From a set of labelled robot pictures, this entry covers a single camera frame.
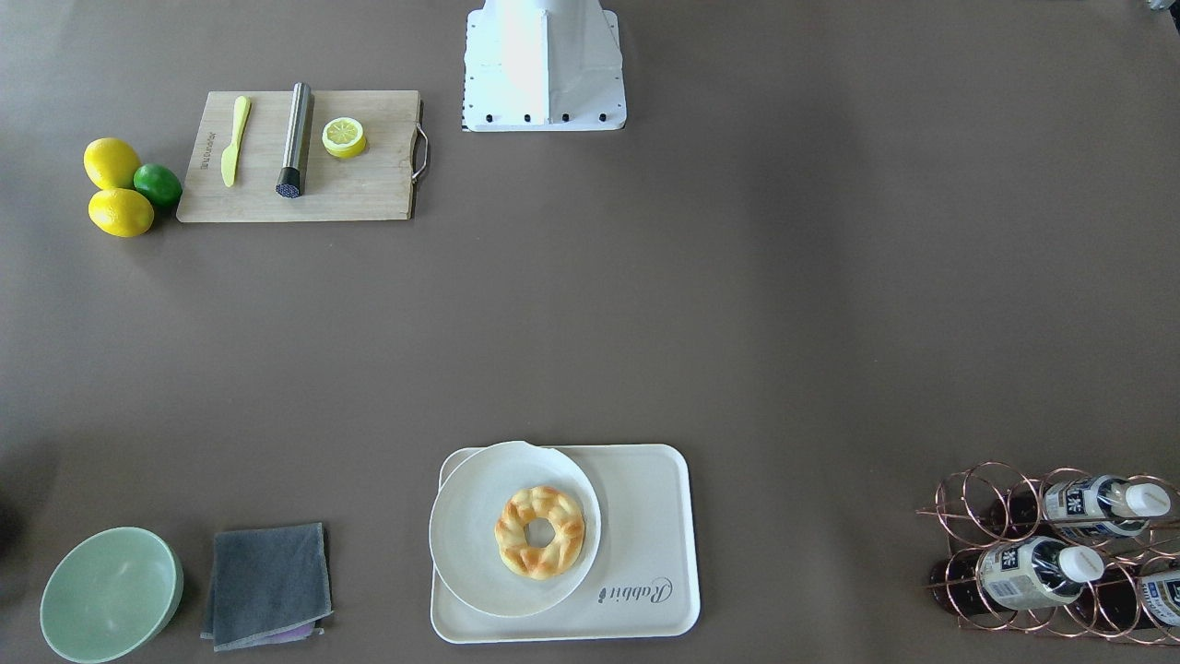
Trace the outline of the tea bottle white cap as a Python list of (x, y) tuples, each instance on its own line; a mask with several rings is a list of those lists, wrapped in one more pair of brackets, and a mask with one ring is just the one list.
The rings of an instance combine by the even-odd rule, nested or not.
[(927, 589), (949, 613), (999, 614), (1057, 609), (1104, 576), (1099, 551), (1050, 537), (961, 551), (935, 564)]

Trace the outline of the cream serving tray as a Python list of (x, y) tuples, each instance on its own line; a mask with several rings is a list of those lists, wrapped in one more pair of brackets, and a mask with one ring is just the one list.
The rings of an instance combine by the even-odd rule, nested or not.
[[(442, 462), (440, 488), (477, 451)], [(570, 445), (551, 448), (594, 484), (601, 543), (585, 580), (555, 609), (496, 617), (468, 609), (434, 566), (431, 626), (451, 643), (678, 637), (701, 609), (690, 472), (669, 445)]]

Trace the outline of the glazed braided donut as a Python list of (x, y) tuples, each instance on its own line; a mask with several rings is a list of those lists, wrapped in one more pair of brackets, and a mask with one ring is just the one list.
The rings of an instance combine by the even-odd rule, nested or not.
[[(545, 520), (553, 537), (548, 546), (527, 543), (527, 526)], [(579, 504), (551, 486), (535, 486), (514, 492), (494, 526), (502, 563), (514, 576), (548, 580), (573, 567), (585, 538), (585, 521)]]

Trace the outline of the white round plate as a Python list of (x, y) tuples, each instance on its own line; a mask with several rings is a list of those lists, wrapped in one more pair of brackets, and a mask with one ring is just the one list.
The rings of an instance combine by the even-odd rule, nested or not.
[[(579, 504), (585, 538), (564, 576), (532, 580), (514, 576), (499, 555), (494, 526), (514, 492), (551, 486)], [(527, 543), (548, 546), (552, 526), (527, 526)], [(523, 441), (497, 443), (465, 459), (439, 489), (431, 509), (430, 548), (442, 583), (468, 609), (496, 617), (537, 614), (564, 601), (585, 580), (601, 543), (601, 509), (594, 484), (571, 458)]]

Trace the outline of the wooden cutting board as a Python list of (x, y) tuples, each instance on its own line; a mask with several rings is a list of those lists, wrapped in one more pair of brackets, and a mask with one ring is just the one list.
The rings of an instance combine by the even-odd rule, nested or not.
[[(317, 88), (312, 94), (301, 193), (277, 192), (291, 88), (248, 91), (253, 110), (242, 134), (235, 184), (225, 186), (222, 155), (232, 138), (235, 91), (206, 94), (184, 177), (177, 219), (185, 223), (409, 219), (417, 185), (421, 96), (417, 88)], [(348, 116), (362, 124), (367, 147), (339, 160), (322, 147), (324, 123)]]

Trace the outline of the halved lemon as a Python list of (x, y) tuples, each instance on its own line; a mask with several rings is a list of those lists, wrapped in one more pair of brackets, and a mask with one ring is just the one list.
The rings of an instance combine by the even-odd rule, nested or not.
[(337, 159), (358, 157), (368, 144), (362, 121), (346, 116), (324, 123), (321, 142), (324, 151)]

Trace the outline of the steel muddler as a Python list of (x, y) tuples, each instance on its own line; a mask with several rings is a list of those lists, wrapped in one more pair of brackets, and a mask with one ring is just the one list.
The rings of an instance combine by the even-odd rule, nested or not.
[(299, 81), (291, 87), (291, 105), (284, 138), (284, 151), (278, 167), (278, 196), (299, 198), (302, 193), (301, 164), (306, 156), (307, 124), (312, 117), (312, 87), (306, 81)]

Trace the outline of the grey folded cloth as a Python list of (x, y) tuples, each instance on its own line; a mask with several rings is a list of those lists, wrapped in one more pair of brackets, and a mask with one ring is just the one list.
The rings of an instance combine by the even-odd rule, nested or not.
[(332, 612), (322, 524), (215, 535), (202, 630), (215, 651), (304, 639)]

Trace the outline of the yellow plastic knife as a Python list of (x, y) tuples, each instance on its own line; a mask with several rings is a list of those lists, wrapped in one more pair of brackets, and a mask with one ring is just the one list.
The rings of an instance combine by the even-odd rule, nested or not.
[(219, 155), (219, 177), (224, 186), (235, 184), (237, 167), (240, 167), (240, 151), (247, 121), (253, 110), (253, 98), (240, 94), (232, 101), (232, 125), (230, 130), (230, 143)]

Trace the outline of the green lime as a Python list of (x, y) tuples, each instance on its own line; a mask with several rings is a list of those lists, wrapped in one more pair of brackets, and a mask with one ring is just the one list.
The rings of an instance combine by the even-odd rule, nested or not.
[(132, 186), (155, 208), (173, 208), (183, 193), (181, 178), (158, 163), (145, 163), (136, 169)]

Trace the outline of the yellow lemon near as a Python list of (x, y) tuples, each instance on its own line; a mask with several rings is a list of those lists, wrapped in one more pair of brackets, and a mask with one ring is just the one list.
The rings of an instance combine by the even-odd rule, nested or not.
[(135, 189), (114, 188), (93, 193), (88, 218), (101, 231), (117, 238), (135, 238), (148, 232), (155, 221), (152, 203)]

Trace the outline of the yellow lemon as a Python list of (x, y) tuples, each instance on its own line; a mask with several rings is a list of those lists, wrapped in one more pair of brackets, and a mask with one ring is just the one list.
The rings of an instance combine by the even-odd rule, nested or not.
[(152, 203), (135, 189), (114, 188), (93, 193), (88, 218), (101, 231), (117, 238), (135, 238), (148, 232), (155, 221)]
[(135, 147), (117, 137), (88, 143), (83, 163), (88, 179), (100, 190), (135, 188), (135, 173), (142, 167)]

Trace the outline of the yellow lemon far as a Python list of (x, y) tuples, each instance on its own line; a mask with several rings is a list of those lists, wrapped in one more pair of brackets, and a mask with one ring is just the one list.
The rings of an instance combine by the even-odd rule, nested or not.
[(88, 143), (83, 163), (88, 179), (100, 190), (135, 188), (135, 173), (142, 167), (135, 147), (117, 137)]

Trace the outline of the mint green bowl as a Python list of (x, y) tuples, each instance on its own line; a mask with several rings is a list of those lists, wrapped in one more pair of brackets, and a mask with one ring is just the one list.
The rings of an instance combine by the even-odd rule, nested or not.
[(65, 555), (42, 589), (42, 638), (76, 663), (122, 658), (171, 622), (183, 585), (181, 559), (159, 535), (105, 530)]

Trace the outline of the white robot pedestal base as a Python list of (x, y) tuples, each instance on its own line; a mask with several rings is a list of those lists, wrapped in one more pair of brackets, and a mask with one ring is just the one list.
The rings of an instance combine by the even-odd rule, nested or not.
[(620, 21), (598, 1), (486, 1), (466, 18), (461, 126), (471, 132), (620, 130)]

